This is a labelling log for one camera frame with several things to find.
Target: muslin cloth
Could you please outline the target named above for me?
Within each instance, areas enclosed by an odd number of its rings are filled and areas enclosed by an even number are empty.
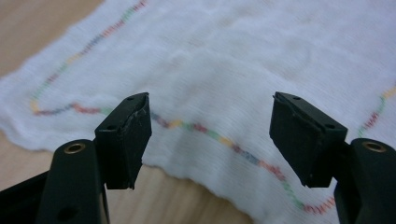
[[[348,142],[395,147],[395,21],[391,0],[105,1],[0,79],[0,128],[54,150],[93,139],[122,99],[147,91],[143,163],[257,223],[338,223],[335,181],[302,187],[269,137],[273,95],[305,98],[348,127]]]

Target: wooden table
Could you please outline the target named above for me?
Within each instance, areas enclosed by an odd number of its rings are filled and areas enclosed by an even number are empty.
[[[0,0],[0,76],[17,69],[66,28],[89,15],[100,0]],[[0,190],[50,167],[52,153],[17,147],[0,132]],[[112,223],[251,223],[207,189],[143,166],[135,190],[107,192]]]

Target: wooden surface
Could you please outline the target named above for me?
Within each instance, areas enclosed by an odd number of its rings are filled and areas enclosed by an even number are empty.
[[[60,37],[89,15],[99,0],[0,0],[0,76]],[[28,151],[0,132],[0,190],[50,167],[52,153]],[[107,192],[112,223],[251,223],[228,201],[190,180],[143,166],[136,190]]]

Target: multicolored thread line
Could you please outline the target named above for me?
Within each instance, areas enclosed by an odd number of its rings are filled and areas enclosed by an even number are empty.
[[[63,74],[66,69],[76,60],[80,59],[82,56],[88,54],[89,52],[92,51],[92,48],[97,45],[98,43],[101,43],[106,37],[109,37],[111,34],[113,34],[115,31],[119,30],[125,22],[129,20],[129,18],[133,15],[134,12],[138,11],[140,8],[144,7],[146,5],[146,0],[141,0],[138,4],[129,7],[120,17],[120,19],[114,23],[113,25],[109,26],[107,29],[105,29],[101,34],[97,35],[95,38],[93,38],[86,46],[85,48],[80,51],[79,53],[69,57],[58,69],[57,71],[48,77],[46,81],[35,91],[33,96],[31,97],[31,109],[33,113],[37,116],[54,116],[61,114],[65,111],[73,109],[77,113],[82,113],[82,114],[105,114],[108,115],[112,108],[97,108],[97,107],[84,107],[80,104],[77,103],[72,103],[69,105],[66,105],[61,108],[56,108],[52,110],[40,110],[38,107],[38,99],[42,95],[43,91],[46,90],[51,83],[53,83],[61,74]],[[384,92],[380,99],[381,99],[381,105],[380,107],[372,114],[371,118],[364,123],[364,125],[361,126],[360,130],[360,135],[363,135],[363,132],[368,130],[369,128],[372,128],[375,125],[375,122],[377,121],[379,115],[382,113],[384,107],[385,107],[385,102],[386,100],[394,95],[396,93],[396,87]],[[278,166],[274,166],[271,164],[268,164],[266,161],[260,160],[248,151],[245,151],[242,149],[240,146],[238,146],[236,143],[234,143],[231,139],[226,138],[218,134],[217,132],[213,130],[209,130],[206,127],[200,125],[199,123],[187,123],[181,119],[176,119],[173,121],[166,121],[165,119],[161,118],[158,114],[156,113],[151,113],[152,119],[154,119],[159,125],[166,129],[175,129],[175,128],[183,128],[187,131],[196,131],[199,133],[204,133],[207,136],[217,140],[218,142],[222,143],[224,146],[230,148],[233,150],[235,153],[238,155],[241,155],[243,158],[245,158],[247,161],[252,163],[253,165],[256,165],[258,167],[261,167],[265,169],[266,171],[270,172],[273,174],[282,184],[283,189],[287,192],[288,196],[292,200],[292,202],[300,208],[301,210],[307,212],[307,213],[313,213],[313,214],[324,214],[329,209],[332,209],[335,205],[335,201],[333,197],[330,197],[329,199],[326,200],[326,202],[320,204],[320,205],[308,205],[302,203],[300,200],[297,199],[295,193],[291,189],[290,184],[287,182],[286,177],[282,174],[280,171],[280,168]]]
[[[374,111],[371,114],[370,118],[359,127],[359,130],[358,130],[359,137],[363,137],[364,133],[367,130],[369,130],[370,128],[373,128],[375,126],[376,122],[378,121],[379,116],[384,111],[387,99],[395,94],[396,94],[396,85],[393,88],[391,88],[390,90],[382,93],[381,96],[379,96],[379,99],[380,99],[379,107],[376,109],[376,111]]]

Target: white cloth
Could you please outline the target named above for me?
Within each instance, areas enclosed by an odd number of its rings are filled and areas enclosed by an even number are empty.
[[[337,223],[335,181],[302,187],[270,139],[272,96],[305,98],[348,127],[348,142],[396,147],[395,21],[392,0],[105,1],[0,80],[0,128],[54,150],[93,139],[111,108],[147,91],[145,164],[257,223]]]

